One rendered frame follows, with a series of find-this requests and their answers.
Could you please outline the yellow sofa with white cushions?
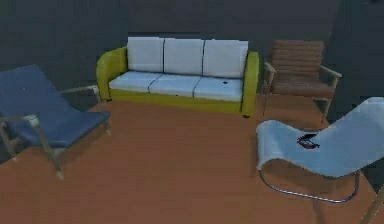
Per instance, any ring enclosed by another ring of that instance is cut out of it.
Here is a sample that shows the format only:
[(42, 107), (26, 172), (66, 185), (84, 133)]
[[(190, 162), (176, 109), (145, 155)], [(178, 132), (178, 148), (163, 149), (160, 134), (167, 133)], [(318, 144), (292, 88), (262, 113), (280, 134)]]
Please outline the yellow sofa with white cushions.
[(96, 65), (103, 100), (254, 114), (259, 54), (242, 40), (129, 37)]

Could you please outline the small red and black object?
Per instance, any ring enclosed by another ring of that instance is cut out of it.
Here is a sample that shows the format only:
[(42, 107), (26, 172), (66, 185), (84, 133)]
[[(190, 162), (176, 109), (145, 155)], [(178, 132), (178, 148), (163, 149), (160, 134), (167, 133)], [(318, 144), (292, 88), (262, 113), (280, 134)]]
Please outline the small red and black object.
[(297, 143), (303, 148), (309, 149), (309, 150), (319, 148), (320, 145), (312, 141), (312, 138), (314, 137), (315, 137), (315, 134), (305, 134), (297, 139)]

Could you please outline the white curved lounge chair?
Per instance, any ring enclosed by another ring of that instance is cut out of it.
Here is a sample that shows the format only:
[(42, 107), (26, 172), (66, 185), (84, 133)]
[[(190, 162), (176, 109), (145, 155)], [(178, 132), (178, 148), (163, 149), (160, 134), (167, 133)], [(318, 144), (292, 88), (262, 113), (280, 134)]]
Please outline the white curved lounge chair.
[[(258, 163), (281, 159), (312, 173), (340, 178), (384, 158), (384, 97), (370, 97), (342, 118), (320, 131), (303, 131), (277, 120), (267, 120), (256, 128)], [(297, 139), (315, 134), (305, 149)]]

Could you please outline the blue lounge chair wooden frame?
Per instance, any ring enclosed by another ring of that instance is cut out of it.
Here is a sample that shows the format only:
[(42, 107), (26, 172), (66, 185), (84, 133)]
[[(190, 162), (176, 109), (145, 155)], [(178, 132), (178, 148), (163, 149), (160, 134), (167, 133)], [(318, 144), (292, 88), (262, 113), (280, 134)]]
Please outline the blue lounge chair wooden frame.
[(60, 154), (99, 126), (110, 133), (110, 116), (72, 107), (36, 64), (0, 71), (0, 139), (11, 157), (20, 143), (41, 147), (60, 179)]

